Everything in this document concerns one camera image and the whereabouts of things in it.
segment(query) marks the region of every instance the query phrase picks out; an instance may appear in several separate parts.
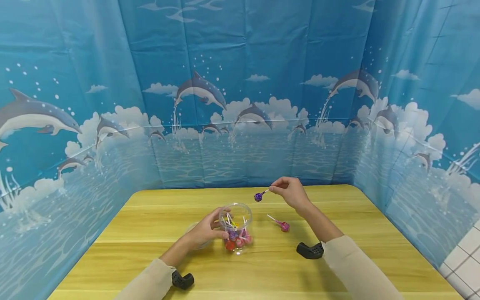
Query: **black clamp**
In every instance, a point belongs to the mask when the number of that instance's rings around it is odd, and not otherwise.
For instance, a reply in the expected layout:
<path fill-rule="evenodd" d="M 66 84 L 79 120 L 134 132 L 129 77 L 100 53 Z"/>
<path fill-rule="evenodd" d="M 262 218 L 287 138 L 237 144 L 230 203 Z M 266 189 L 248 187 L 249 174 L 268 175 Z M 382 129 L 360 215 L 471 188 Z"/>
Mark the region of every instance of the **black clamp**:
<path fill-rule="evenodd" d="M 185 277 L 182 277 L 180 273 L 177 270 L 175 270 L 175 272 L 173 272 L 172 274 L 172 284 L 176 288 L 186 290 L 189 287 L 191 287 L 194 282 L 195 282 L 195 279 L 193 278 L 193 275 L 190 273 L 185 275 Z"/>
<path fill-rule="evenodd" d="M 297 246 L 297 253 L 306 259 L 319 259 L 324 255 L 324 248 L 322 243 L 318 243 L 313 247 L 300 243 Z"/>

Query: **white tile wall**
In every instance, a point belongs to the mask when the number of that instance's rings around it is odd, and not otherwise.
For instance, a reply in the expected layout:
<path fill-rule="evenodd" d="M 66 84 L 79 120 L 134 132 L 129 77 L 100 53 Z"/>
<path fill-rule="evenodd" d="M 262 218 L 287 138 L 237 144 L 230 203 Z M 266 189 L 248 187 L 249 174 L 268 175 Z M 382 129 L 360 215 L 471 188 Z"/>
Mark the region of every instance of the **white tile wall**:
<path fill-rule="evenodd" d="M 438 272 L 468 300 L 480 300 L 480 221 L 447 256 Z"/>

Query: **hand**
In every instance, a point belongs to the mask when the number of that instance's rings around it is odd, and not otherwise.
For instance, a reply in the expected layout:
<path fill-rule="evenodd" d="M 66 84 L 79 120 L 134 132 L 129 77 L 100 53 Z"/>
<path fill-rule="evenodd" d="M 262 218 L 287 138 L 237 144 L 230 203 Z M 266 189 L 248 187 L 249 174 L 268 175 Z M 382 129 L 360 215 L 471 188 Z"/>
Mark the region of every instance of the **hand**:
<path fill-rule="evenodd" d="M 280 177 L 268 190 L 282 196 L 285 202 L 297 212 L 312 204 L 298 178 Z"/>
<path fill-rule="evenodd" d="M 218 215 L 223 207 L 219 207 L 206 215 L 198 224 L 183 237 L 188 240 L 192 249 L 213 239 L 228 239 L 228 233 L 223 230 L 215 230 L 220 227 Z"/>

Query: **clear plastic jar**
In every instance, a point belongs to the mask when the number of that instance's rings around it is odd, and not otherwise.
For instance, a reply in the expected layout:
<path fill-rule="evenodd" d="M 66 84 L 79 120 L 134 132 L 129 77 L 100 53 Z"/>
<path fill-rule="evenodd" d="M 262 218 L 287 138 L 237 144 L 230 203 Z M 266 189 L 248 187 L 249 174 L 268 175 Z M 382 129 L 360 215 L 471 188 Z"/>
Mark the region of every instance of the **clear plastic jar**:
<path fill-rule="evenodd" d="M 228 239 L 224 240 L 225 249 L 240 254 L 246 247 L 251 246 L 252 211 L 242 203 L 232 203 L 220 211 L 218 216 L 220 227 L 228 232 Z"/>

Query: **wooden table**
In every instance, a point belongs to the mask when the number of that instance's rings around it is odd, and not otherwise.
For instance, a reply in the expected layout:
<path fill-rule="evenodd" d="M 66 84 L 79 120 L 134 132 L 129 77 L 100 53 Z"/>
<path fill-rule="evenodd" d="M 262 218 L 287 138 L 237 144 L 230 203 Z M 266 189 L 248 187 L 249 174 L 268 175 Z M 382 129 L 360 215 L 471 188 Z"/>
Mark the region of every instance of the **wooden table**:
<path fill-rule="evenodd" d="M 190 224 L 232 202 L 252 209 L 254 246 L 240 256 L 229 255 L 217 240 L 196 251 L 179 269 L 183 275 L 192 273 L 195 285 L 186 292 L 172 288 L 165 299 L 350 299 L 323 259 L 309 261 L 295 252 L 301 241 L 318 242 L 306 222 L 279 196 L 267 193 L 262 202 L 253 200 L 263 190 L 148 190 L 132 195 L 49 300 L 113 299 Z M 306 190 L 405 299 L 462 299 L 361 191 L 347 185 Z M 281 232 L 266 214 L 290 223 L 290 232 Z"/>

